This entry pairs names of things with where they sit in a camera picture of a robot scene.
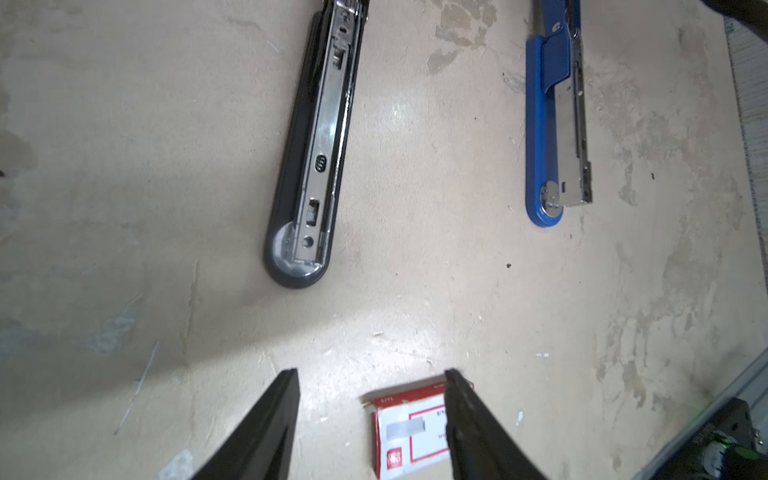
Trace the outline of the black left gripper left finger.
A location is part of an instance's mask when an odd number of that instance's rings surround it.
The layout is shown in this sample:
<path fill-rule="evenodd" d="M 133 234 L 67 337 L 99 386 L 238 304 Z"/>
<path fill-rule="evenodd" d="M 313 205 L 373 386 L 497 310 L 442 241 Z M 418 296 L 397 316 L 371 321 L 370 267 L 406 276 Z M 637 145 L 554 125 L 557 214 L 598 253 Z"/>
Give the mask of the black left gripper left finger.
<path fill-rule="evenodd" d="M 199 479 L 286 479 L 300 403 L 298 370 L 281 371 L 214 455 Z"/>

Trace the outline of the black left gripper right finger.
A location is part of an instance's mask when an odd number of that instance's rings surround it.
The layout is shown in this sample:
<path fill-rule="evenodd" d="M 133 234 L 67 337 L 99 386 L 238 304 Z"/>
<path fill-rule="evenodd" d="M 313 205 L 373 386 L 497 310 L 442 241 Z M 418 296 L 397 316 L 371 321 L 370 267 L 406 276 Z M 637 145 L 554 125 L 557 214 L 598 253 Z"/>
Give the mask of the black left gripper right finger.
<path fill-rule="evenodd" d="M 446 435 L 456 480 L 542 479 L 472 385 L 456 369 L 445 372 Z"/>

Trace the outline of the red white staple box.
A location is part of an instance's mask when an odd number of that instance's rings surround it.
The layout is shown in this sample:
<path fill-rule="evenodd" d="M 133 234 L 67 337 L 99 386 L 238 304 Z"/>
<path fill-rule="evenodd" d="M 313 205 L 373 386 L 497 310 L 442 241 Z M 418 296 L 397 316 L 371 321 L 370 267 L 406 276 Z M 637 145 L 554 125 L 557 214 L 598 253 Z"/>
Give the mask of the red white staple box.
<path fill-rule="evenodd" d="M 372 414 L 378 479 L 400 479 L 450 458 L 445 382 L 400 389 L 365 403 Z"/>

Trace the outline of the black stapler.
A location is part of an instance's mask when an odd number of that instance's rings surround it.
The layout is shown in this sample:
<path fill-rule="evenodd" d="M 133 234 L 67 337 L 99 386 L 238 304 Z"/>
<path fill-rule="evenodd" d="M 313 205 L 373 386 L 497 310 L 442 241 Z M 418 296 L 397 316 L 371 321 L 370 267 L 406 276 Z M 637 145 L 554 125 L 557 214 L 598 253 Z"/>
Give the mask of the black stapler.
<path fill-rule="evenodd" d="M 315 284 L 330 264 L 368 9 L 327 1 L 312 17 L 265 238 L 267 271 L 286 288 Z"/>

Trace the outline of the blue stapler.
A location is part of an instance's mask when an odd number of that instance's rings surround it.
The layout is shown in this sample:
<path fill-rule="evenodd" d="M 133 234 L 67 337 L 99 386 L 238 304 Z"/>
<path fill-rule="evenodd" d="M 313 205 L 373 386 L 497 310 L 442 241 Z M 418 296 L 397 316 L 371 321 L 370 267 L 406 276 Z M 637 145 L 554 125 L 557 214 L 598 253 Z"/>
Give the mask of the blue stapler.
<path fill-rule="evenodd" d="M 557 225 L 593 202 L 583 76 L 581 3 L 537 1 L 543 33 L 526 43 L 526 210 Z"/>

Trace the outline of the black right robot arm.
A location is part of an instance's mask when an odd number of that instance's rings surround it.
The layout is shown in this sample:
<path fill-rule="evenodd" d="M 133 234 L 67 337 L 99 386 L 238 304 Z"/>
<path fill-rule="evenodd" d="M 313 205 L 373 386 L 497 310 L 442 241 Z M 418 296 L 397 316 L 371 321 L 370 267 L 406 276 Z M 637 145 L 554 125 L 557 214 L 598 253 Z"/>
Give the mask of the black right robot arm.
<path fill-rule="evenodd" d="M 702 0 L 713 11 L 740 23 L 766 30 L 767 2 L 763 0 Z"/>

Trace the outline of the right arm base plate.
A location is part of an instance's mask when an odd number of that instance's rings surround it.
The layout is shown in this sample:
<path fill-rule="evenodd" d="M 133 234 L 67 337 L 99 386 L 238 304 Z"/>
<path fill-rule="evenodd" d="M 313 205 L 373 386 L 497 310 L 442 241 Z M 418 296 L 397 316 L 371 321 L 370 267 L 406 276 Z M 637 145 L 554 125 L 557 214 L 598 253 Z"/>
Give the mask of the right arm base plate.
<path fill-rule="evenodd" d="M 758 450 L 748 403 L 732 398 L 669 444 L 638 479 L 765 479 L 767 455 Z"/>

